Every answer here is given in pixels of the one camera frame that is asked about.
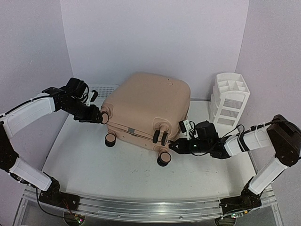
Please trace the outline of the pink hard-shell suitcase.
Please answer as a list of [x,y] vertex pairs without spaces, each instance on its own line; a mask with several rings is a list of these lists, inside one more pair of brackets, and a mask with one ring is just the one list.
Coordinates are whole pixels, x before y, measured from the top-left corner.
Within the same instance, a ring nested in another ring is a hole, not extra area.
[[113,147],[117,139],[158,153],[164,167],[172,157],[168,144],[181,132],[187,119],[190,87],[179,79],[151,73],[135,73],[102,103],[108,133],[104,142]]

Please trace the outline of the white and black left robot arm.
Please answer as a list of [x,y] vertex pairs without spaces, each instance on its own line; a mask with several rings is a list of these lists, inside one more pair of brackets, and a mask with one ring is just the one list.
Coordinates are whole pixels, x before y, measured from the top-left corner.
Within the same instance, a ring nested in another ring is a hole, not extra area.
[[109,114],[93,104],[97,91],[80,79],[70,78],[66,85],[50,87],[37,96],[17,105],[0,115],[0,168],[14,180],[32,185],[44,194],[54,206],[63,202],[60,183],[27,162],[12,144],[15,136],[32,128],[44,117],[58,111],[73,116],[74,120],[83,123],[106,124]]

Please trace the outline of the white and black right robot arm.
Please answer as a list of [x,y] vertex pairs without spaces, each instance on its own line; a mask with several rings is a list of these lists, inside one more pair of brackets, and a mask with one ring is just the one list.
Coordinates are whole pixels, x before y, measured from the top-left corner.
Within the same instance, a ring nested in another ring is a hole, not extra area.
[[209,154],[223,160],[240,153],[272,147],[274,157],[248,181],[237,197],[237,205],[246,209],[260,199],[263,190],[284,170],[300,160],[301,130],[280,114],[271,121],[254,125],[250,129],[245,129],[243,125],[237,125],[236,129],[239,131],[237,134],[229,132],[220,137],[213,123],[200,122],[193,129],[196,137],[179,138],[169,144],[169,148],[178,154],[198,157]]

